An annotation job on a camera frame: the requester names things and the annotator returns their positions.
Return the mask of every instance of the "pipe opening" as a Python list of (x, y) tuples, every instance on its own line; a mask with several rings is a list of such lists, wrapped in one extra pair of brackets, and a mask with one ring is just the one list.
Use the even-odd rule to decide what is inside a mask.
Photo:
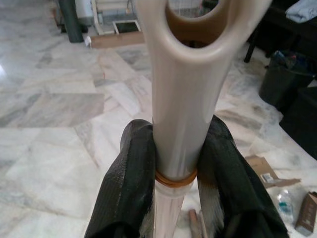
[(217, 11), (213, 15), (190, 19), (180, 16), (168, 3), (165, 9), (167, 24), (175, 38), (190, 48), (204, 48), (212, 44), (223, 33), (227, 24), (227, 11)]
[(173, 12), (186, 18), (197, 18), (211, 11), (218, 0), (168, 0)]

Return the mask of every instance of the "trash bag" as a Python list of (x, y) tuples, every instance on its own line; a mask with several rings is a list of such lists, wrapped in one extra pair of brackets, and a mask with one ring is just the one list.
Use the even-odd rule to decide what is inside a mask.
[[(213, 116), (198, 162), (199, 194), (210, 238), (287, 238), (259, 177)], [(152, 126), (133, 120), (105, 175), (85, 238), (152, 238), (155, 144)]]
[(283, 114), (294, 102), (299, 88), (317, 76), (317, 60), (291, 51), (276, 51), (269, 63), (259, 96)]

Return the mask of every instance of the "brown box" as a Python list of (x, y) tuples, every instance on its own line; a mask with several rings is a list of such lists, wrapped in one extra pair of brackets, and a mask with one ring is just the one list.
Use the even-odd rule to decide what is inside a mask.
[(298, 183), (301, 180), (297, 178), (293, 179), (281, 179), (279, 178), (272, 167), (268, 164), (265, 158), (258, 156), (250, 156), (245, 158), (251, 168), (259, 176), (261, 182), (265, 188), (269, 187), (284, 187)]
[(112, 48), (119, 46), (135, 45), (144, 43), (143, 33), (141, 31), (127, 32), (111, 35), (90, 36), (91, 48)]
[(302, 203), (295, 230), (306, 237), (311, 235), (314, 232), (316, 211), (317, 193), (309, 192)]

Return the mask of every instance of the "white plastic tube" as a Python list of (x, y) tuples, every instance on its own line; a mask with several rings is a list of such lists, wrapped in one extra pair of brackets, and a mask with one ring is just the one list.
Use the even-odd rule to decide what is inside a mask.
[[(187, 19), (170, 10), (168, 0), (136, 0), (153, 70), (157, 170), (165, 178), (180, 181), (194, 172), (230, 62), (270, 2), (220, 0), (209, 14)], [(186, 44), (205, 47), (193, 49)], [(157, 223), (161, 234), (156, 237), (171, 238), (172, 233), (165, 230), (174, 226), (182, 199), (169, 201), (172, 197), (161, 192), (156, 194), (157, 216), (166, 217), (166, 223)]]
[(184, 196), (189, 192), (192, 185), (193, 183), (181, 188), (170, 188), (159, 182), (155, 183), (155, 238), (173, 237)]

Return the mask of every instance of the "water bottle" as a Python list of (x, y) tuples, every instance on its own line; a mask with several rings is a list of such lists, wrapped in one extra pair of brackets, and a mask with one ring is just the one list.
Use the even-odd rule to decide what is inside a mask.
[(278, 200), (278, 211), (284, 222), (292, 223), (294, 221), (293, 216), (293, 205), (291, 194), (287, 190), (282, 190), (277, 196)]

